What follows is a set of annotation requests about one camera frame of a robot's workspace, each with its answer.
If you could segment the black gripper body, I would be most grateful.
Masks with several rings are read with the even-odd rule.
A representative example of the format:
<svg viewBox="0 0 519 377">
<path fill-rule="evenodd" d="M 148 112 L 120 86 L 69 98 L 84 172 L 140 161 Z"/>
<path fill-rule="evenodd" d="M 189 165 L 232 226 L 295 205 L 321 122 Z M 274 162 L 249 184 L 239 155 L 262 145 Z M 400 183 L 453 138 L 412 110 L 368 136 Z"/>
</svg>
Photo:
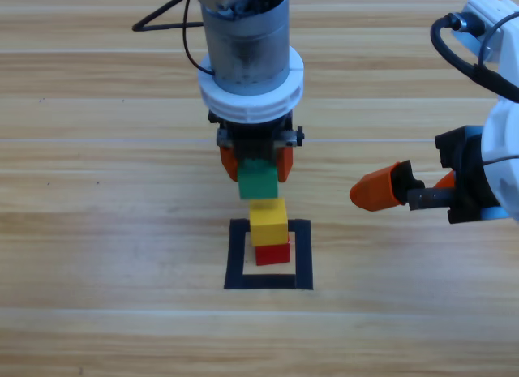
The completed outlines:
<svg viewBox="0 0 519 377">
<path fill-rule="evenodd" d="M 293 112 L 263 123 L 236 123 L 208 112 L 210 123 L 217 123 L 217 146 L 230 150 L 237 161 L 260 159 L 274 161 L 277 150 L 303 144 L 304 131 L 293 127 Z"/>
<path fill-rule="evenodd" d="M 447 208 L 451 224 L 481 221 L 483 210 L 497 208 L 483 169 L 481 153 L 483 128 L 463 126 L 435 137 L 440 163 L 453 171 L 452 186 L 408 191 L 410 210 Z"/>
</svg>

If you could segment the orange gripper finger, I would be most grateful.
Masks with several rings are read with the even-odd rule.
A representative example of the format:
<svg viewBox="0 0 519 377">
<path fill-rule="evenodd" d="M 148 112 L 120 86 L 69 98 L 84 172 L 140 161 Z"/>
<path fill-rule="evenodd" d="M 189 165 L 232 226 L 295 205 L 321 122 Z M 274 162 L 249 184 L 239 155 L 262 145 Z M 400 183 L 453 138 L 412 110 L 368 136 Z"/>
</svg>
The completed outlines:
<svg viewBox="0 0 519 377">
<path fill-rule="evenodd" d="M 453 189 L 456 187 L 456 172 L 454 170 L 449 171 L 444 177 L 442 177 L 435 185 L 435 189 Z"/>
<path fill-rule="evenodd" d="M 285 182 L 289 177 L 294 162 L 294 149 L 283 147 L 277 149 L 277 177 L 278 182 Z"/>
<path fill-rule="evenodd" d="M 221 163 L 226 170 L 229 178 L 236 182 L 238 180 L 239 163 L 234 155 L 233 148 L 220 147 Z"/>
<path fill-rule="evenodd" d="M 364 175 L 351 189 L 354 205 L 377 212 L 408 203 L 408 192 L 423 189 L 425 184 L 413 175 L 410 160 Z"/>
</svg>

